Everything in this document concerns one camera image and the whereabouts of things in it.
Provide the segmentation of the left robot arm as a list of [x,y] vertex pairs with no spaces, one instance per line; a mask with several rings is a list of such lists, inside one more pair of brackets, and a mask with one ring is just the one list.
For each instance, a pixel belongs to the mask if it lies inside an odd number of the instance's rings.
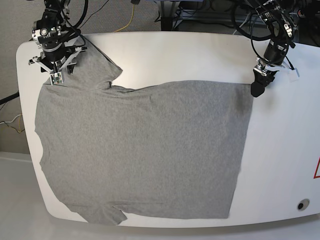
[[[288,69],[290,73],[299,76],[298,70],[290,62],[287,54],[295,48],[294,36],[298,29],[290,14],[291,3],[282,0],[236,0],[230,11],[231,22],[237,32],[248,38],[252,50],[256,54],[256,66],[253,68],[254,81],[250,85],[253,97],[261,96],[266,87],[275,79],[277,72]],[[254,36],[254,29],[245,32],[236,23],[237,8],[249,11],[247,20],[261,20],[269,30],[264,37]]]

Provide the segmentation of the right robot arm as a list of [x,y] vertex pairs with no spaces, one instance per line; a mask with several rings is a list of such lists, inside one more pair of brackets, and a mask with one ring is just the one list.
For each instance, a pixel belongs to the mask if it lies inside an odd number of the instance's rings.
[[31,30],[32,39],[42,52],[28,63],[37,64],[41,72],[49,73],[52,86],[62,84],[63,70],[72,74],[77,56],[88,50],[80,25],[86,17],[89,2],[84,2],[81,17],[74,25],[69,22],[69,4],[69,0],[45,0],[42,18],[34,22]]

